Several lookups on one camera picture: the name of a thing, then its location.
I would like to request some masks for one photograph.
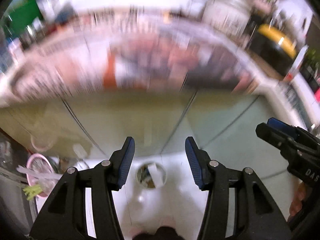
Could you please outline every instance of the dark cloth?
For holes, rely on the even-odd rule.
[[[142,233],[135,236],[132,240],[184,240],[179,236],[174,228],[160,227],[154,235]]]

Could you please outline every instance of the metal screw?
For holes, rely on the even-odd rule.
[[[253,173],[253,169],[251,169],[249,167],[245,168],[244,171],[245,171],[245,173],[247,173],[249,175]]]
[[[76,168],[74,168],[74,167],[71,167],[71,168],[67,169],[67,173],[69,173],[69,174],[72,174],[75,171],[76,171]]]
[[[111,164],[111,161],[109,161],[109,160],[104,160],[104,161],[101,162],[101,165],[104,166],[104,167],[107,167],[110,164]]]
[[[209,165],[212,167],[217,167],[219,165],[219,163],[216,160],[210,161]]]

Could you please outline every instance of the green container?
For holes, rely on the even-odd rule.
[[[21,0],[1,19],[6,37],[19,37],[35,18],[43,19],[36,0]]]

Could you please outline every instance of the yellow lid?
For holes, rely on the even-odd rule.
[[[275,27],[269,27],[269,25],[262,24],[258,29],[258,33],[279,44],[284,52],[292,59],[297,55],[297,51],[295,50],[295,46],[292,44],[292,41]]]

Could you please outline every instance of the yellow-green brush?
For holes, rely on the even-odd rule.
[[[43,190],[41,189],[39,184],[35,184],[34,186],[27,186],[23,189],[25,195],[27,196],[27,200],[33,199],[36,195],[40,194]]]

